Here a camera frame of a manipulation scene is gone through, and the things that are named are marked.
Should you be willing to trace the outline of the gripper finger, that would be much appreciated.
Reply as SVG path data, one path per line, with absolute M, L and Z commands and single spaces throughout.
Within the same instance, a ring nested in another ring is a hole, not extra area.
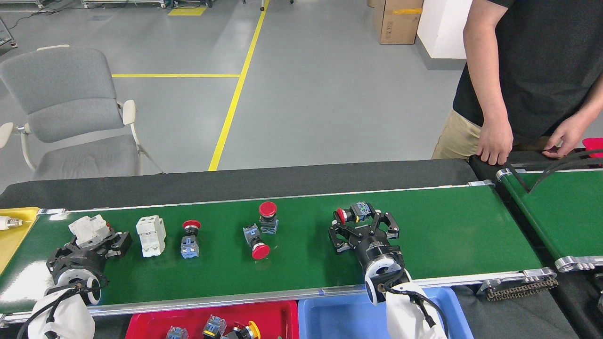
M 380 228 L 381 223 L 385 223 L 387 230 Z M 372 235 L 384 238 L 399 238 L 400 228 L 394 217 L 389 212 L 376 212 L 373 216 Z
M 329 227 L 329 237 L 336 252 L 343 252 L 349 249 L 355 250 L 360 241 L 366 235 L 366 225 L 355 223 L 340 223 L 332 221 Z
M 69 243 L 63 245 L 63 247 L 54 249 L 54 251 L 52 252 L 52 254 L 50 255 L 50 257 L 47 260 L 48 270 L 50 272 L 53 272 L 55 270 L 55 268 L 58 267 L 58 261 L 60 258 L 64 258 L 68 255 L 71 255 L 74 252 L 76 252 L 77 250 L 78 250 L 78 245 L 73 242 L 69 242 Z
M 109 258 L 111 256 L 123 257 L 126 255 L 132 243 L 129 232 L 117 232 L 103 239 L 97 245 L 97 254 Z

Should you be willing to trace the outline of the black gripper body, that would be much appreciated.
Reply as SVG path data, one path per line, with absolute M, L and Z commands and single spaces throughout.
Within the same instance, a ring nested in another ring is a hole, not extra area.
M 390 245 L 384 237 L 369 236 L 354 249 L 364 274 L 385 274 L 403 270 L 399 245 Z
M 90 250 L 77 250 L 58 261 L 58 267 L 52 272 L 54 283 L 73 283 L 76 279 L 86 281 L 94 277 L 99 283 L 107 283 L 104 267 L 107 258 Z

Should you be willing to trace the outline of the person's right hand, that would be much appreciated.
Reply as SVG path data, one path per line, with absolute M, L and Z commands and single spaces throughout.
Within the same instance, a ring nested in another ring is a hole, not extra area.
M 506 116 L 486 116 L 476 155 L 489 165 L 503 165 L 513 147 L 513 133 Z

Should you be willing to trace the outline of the person's left hand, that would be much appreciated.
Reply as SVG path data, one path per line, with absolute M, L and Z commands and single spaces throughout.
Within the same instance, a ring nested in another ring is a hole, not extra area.
M 589 113 L 578 112 L 562 122 L 549 138 L 541 154 L 553 159 L 567 156 L 581 141 L 586 129 L 596 116 Z

